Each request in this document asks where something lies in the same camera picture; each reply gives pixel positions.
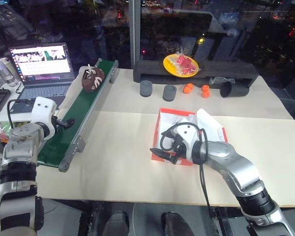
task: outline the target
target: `black cable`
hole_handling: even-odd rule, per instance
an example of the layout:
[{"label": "black cable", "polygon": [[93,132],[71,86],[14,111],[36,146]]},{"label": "black cable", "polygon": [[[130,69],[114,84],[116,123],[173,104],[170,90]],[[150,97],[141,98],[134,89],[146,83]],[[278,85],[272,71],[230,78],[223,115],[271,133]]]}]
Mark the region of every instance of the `black cable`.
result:
[{"label": "black cable", "polygon": [[[191,122],[182,122],[182,123],[177,123],[177,124],[174,124],[172,127],[170,127],[168,130],[166,130],[163,134],[162,134],[162,138],[160,140],[160,146],[161,146],[161,149],[163,151],[170,151],[173,149],[173,146],[171,148],[164,148],[163,146],[163,142],[164,142],[164,139],[166,137],[166,135],[174,128],[178,127],[178,126],[181,126],[181,125],[191,125],[193,127],[195,127],[198,132],[203,132],[203,136],[205,138],[205,146],[206,146],[206,154],[205,154],[205,157],[204,157],[204,161],[203,161],[203,164],[206,163],[207,161],[207,158],[208,158],[208,140],[207,140],[207,133],[204,129],[200,129],[196,124],[194,123],[191,123]],[[199,168],[199,174],[200,174],[200,184],[201,184],[201,187],[202,187],[202,191],[203,191],[203,194],[205,196],[205,199],[206,199],[206,205],[207,205],[207,209],[208,209],[208,212],[209,212],[209,215],[210,217],[212,218],[212,213],[211,213],[211,209],[210,209],[210,202],[208,200],[208,196],[207,196],[207,186],[206,186],[206,180],[205,180],[205,174],[204,174],[204,169],[203,169],[203,164],[200,164],[200,168]]]},{"label": "black cable", "polygon": [[20,80],[20,85],[19,85],[18,88],[15,90],[15,93],[20,94],[20,93],[22,92],[22,91],[19,91],[19,92],[18,92],[18,90],[19,90],[21,84],[22,84],[22,80]]},{"label": "black cable", "polygon": [[44,212],[44,215],[46,215],[46,214],[48,214],[49,212],[52,212],[54,209],[56,209],[58,207],[58,205],[57,206],[55,206],[54,208],[52,208],[51,210],[49,210],[48,212]]},{"label": "black cable", "polygon": [[6,105],[6,112],[8,114],[8,119],[9,119],[9,123],[10,123],[10,126],[11,126],[11,129],[13,129],[13,123],[12,123],[12,120],[11,120],[11,114],[10,114],[10,104],[11,102],[24,102],[26,104],[30,104],[31,102],[33,102],[34,100],[31,100],[31,99],[11,99],[8,101],[7,105]]},{"label": "black cable", "polygon": [[170,127],[168,130],[166,130],[166,131],[163,133],[163,135],[162,135],[162,138],[161,138],[161,140],[160,140],[160,146],[161,146],[161,149],[162,149],[163,151],[170,151],[170,150],[173,149],[173,146],[172,146],[171,148],[164,148],[164,146],[163,146],[163,142],[164,142],[164,139],[165,139],[166,135],[167,135],[172,129],[174,129],[174,128],[178,127],[178,126],[181,126],[181,125],[191,125],[191,126],[195,127],[195,128],[198,130],[198,132],[201,131],[201,129],[200,129],[196,124],[191,123],[191,122],[182,122],[182,123],[174,124],[174,125],[173,125],[172,127]]},{"label": "black cable", "polygon": [[8,114],[8,119],[9,119],[11,129],[13,129],[13,123],[12,123],[11,114],[10,114],[10,104],[11,104],[11,102],[16,102],[16,101],[18,101],[18,100],[17,99],[11,99],[11,100],[8,101],[8,103],[6,105],[6,112]]}]

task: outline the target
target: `green conveyor belt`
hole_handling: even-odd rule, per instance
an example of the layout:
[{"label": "green conveyor belt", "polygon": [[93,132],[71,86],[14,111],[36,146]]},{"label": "green conveyor belt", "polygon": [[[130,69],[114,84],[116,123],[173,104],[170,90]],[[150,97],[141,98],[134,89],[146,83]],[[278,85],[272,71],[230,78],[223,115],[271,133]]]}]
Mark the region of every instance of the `green conveyor belt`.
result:
[{"label": "green conveyor belt", "polygon": [[[104,71],[105,78],[107,77],[113,64],[113,61],[107,60],[102,60],[99,63],[98,68]],[[98,95],[98,91],[100,90],[100,88],[94,93],[86,93],[84,90],[80,92],[79,96],[62,119],[63,121],[66,121],[69,118],[74,118],[74,125],[67,130],[60,128],[58,133],[56,133],[53,138],[46,142],[45,146],[38,155],[39,165],[51,166],[56,168],[59,166],[59,163],[64,158],[65,152],[69,148],[71,142],[73,141],[73,138],[79,130],[84,117],[87,115],[94,99]]]}]

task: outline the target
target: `keyboard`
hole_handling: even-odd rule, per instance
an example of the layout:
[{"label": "keyboard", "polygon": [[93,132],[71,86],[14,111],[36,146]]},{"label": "keyboard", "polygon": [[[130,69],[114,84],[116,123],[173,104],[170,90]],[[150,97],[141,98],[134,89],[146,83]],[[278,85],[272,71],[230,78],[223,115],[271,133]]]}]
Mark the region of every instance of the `keyboard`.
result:
[{"label": "keyboard", "polygon": [[65,96],[70,85],[55,87],[26,88],[19,99],[30,99],[40,97],[61,97]]}]

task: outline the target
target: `white cable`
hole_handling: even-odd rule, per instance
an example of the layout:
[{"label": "white cable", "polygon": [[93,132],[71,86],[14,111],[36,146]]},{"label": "white cable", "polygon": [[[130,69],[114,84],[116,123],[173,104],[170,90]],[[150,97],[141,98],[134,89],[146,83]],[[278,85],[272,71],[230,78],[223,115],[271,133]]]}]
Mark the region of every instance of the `white cable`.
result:
[{"label": "white cable", "polygon": [[133,235],[136,236],[136,232],[134,231],[134,208],[136,207],[137,203],[134,203],[133,209],[132,209],[132,228],[133,228]]}]

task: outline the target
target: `yellow plate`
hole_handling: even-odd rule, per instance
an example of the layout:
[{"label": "yellow plate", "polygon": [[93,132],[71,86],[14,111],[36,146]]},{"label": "yellow plate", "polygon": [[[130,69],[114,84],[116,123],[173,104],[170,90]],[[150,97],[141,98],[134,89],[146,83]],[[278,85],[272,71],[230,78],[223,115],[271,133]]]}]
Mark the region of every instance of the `yellow plate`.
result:
[{"label": "yellow plate", "polygon": [[195,70],[195,72],[193,72],[192,74],[189,74],[189,75],[180,75],[180,74],[178,74],[177,71],[176,71],[175,66],[171,63],[171,61],[176,61],[178,59],[178,57],[179,57],[178,54],[171,54],[171,55],[168,55],[167,57],[164,58],[163,65],[164,65],[165,69],[169,73],[171,73],[172,75],[175,75],[177,77],[181,77],[181,78],[189,78],[189,77],[192,77],[192,76],[194,76],[194,75],[196,75],[198,73],[199,66],[196,63],[196,61],[193,60],[190,57],[185,56],[185,57],[187,57],[187,58],[189,58],[191,60],[193,65],[195,65],[196,70]]}]

